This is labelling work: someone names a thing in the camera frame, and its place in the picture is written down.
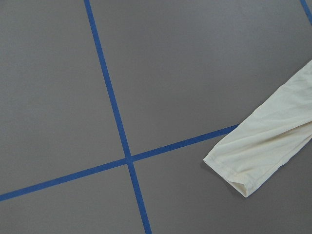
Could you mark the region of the cream long-sleeve printed shirt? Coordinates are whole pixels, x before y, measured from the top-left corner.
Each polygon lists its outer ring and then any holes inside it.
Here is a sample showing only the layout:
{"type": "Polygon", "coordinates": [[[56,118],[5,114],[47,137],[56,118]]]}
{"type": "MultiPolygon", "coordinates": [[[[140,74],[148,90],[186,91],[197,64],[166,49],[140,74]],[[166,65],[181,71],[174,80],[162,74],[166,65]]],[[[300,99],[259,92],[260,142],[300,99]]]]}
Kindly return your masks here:
{"type": "Polygon", "coordinates": [[[311,138],[312,63],[308,62],[218,142],[203,161],[248,197],[311,138]]]}

